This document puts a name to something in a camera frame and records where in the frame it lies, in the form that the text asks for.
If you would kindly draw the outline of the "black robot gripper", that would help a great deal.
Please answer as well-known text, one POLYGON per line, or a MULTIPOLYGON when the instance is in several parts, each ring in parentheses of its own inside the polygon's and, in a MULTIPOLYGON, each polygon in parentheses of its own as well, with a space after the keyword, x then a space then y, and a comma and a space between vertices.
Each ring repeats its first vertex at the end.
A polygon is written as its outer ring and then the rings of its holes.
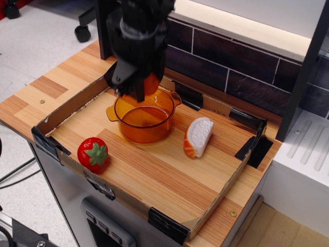
POLYGON ((109 86, 119 96, 129 95, 143 102, 144 79, 150 75, 159 83, 164 75, 167 48, 167 21, 149 33, 141 33, 123 21, 122 11, 112 11, 106 20, 111 51, 117 58, 109 86))

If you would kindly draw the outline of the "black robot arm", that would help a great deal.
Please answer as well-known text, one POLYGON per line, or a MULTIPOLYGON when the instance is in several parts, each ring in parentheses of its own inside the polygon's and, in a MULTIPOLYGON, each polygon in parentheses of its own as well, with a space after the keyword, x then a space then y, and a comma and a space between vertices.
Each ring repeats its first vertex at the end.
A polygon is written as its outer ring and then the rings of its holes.
POLYGON ((174 1, 118 1, 106 19, 109 47, 117 58, 109 83, 119 96, 143 102, 151 87, 146 78, 161 81, 168 45, 168 15, 174 1))

